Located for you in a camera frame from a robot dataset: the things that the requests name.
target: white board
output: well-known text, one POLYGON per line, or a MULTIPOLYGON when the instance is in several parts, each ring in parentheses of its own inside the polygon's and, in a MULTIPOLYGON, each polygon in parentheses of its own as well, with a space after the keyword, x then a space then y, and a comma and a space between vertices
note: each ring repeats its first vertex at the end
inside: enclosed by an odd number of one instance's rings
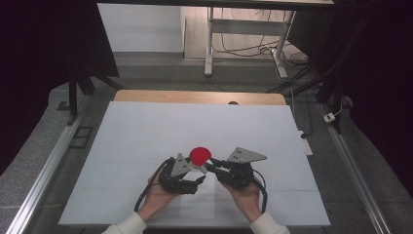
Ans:
MULTIPOLYGON (((283 225, 329 225, 288 106, 112 101, 59 221, 119 223, 168 157, 198 146, 226 159, 239 146, 268 156, 252 163, 267 181, 269 211, 283 225)), ((195 195, 173 200, 152 227, 248 227, 231 195, 207 174, 195 195)))
POLYGON ((178 6, 97 3, 112 52, 183 52, 178 6))

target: metal frame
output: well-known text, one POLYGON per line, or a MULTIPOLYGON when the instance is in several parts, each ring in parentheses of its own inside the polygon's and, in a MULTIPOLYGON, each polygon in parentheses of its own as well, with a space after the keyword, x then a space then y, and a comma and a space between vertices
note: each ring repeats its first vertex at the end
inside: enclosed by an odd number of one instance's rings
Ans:
POLYGON ((280 36, 280 42, 276 50, 272 50, 272 56, 277 66, 280 78, 288 78, 282 64, 282 48, 291 27, 295 12, 287 12, 285 21, 253 21, 239 19, 214 19, 213 7, 208 8, 208 36, 206 44, 206 66, 205 77, 212 75, 212 34, 246 34, 246 35, 269 35, 280 36))
MULTIPOLYGON (((325 104, 319 104, 319 111, 321 115, 326 115, 328 107, 325 104)), ((331 137, 340 153, 340 156, 343 160, 344 166, 349 173, 350 178, 355 185, 358 195, 360 196, 361 201, 367 209, 367 213, 370 216, 371 222, 376 229, 376 232, 379 234, 391 234, 391 230, 386 223, 386 220, 380 210, 376 200, 371 194, 370 189, 368 188, 364 177, 362 176, 357 163, 347 146, 347 143, 344 141, 343 137, 337 134, 335 128, 331 124, 327 124, 328 130, 331 133, 331 137)))
POLYGON ((67 125, 64 128, 63 133, 58 139, 55 148, 52 150, 51 155, 46 161, 45 166, 43 167, 40 174, 37 176, 36 181, 34 182, 33 186, 28 192, 27 197, 25 198, 18 213, 16 214, 15 219, 13 219, 12 224, 7 230, 7 234, 20 234, 24 232, 24 229, 26 228, 28 222, 33 216, 37 208, 37 205, 39 204, 46 188, 48 187, 49 182, 52 180, 52 177, 58 167, 58 164, 63 158, 63 155, 67 147, 69 146, 71 139, 73 138, 80 122, 85 116, 86 106, 88 106, 89 102, 90 97, 84 97, 80 104, 78 111, 79 114, 77 118, 73 121, 71 125, 67 125))

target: white wall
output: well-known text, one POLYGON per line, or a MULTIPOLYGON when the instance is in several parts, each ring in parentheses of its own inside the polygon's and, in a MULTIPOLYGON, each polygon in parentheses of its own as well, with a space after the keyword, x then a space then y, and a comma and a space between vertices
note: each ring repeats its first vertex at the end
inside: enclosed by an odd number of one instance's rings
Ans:
POLYGON ((97 6, 113 52, 183 52, 180 7, 97 6))

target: aluminum rail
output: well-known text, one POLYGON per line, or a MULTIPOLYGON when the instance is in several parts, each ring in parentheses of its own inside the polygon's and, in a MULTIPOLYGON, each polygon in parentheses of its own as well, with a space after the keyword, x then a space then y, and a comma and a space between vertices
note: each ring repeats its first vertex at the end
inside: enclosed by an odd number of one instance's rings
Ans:
POLYGON ((49 182, 52 180, 53 175, 63 158, 63 155, 69 146, 70 141, 72 140, 76 130, 85 116, 86 107, 90 102, 90 97, 84 97, 79 106, 79 115, 72 125, 66 126, 58 139, 55 148, 52 150, 51 155, 46 161, 45 166, 43 166, 42 171, 38 175, 36 181, 33 183, 30 191, 28 192, 27 197, 22 203, 18 213, 13 219, 12 224, 7 230, 7 234, 20 234, 24 232, 28 222, 32 218, 37 205, 40 202, 40 199, 43 196, 46 188, 49 185, 49 182))
MULTIPOLYGON (((326 110, 328 107, 325 104, 319 104, 319 110, 322 115, 326 115, 326 110)), ((367 213, 370 216, 371 222, 376 229, 376 232, 379 234, 391 234, 391 230, 386 223, 386 220, 380 210, 376 200, 371 194, 368 186, 362 176, 357 163, 347 146, 347 143, 344 141, 343 137, 335 131, 334 127, 330 124, 327 124, 328 130, 331 133, 334 143, 337 146, 338 151, 340 152, 341 158, 344 162, 344 165, 349 173, 350 178, 355 185, 358 195, 360 196, 361 201, 364 203, 364 206, 367 209, 367 213)))

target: white table surface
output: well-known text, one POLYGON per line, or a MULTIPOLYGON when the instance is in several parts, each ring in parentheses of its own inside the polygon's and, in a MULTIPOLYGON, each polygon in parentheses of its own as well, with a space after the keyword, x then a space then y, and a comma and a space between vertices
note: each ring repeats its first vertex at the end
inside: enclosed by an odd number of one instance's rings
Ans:
MULTIPOLYGON (((198 146, 226 159, 239 146, 268 156, 252 163, 267 181, 269 211, 283 225, 329 225, 289 106, 112 101, 59 224, 118 223, 147 178, 168 157, 198 146)), ((199 176, 192 172, 188 176, 199 176)), ((208 173, 195 195, 173 200, 152 227, 248 227, 225 188, 208 173)))

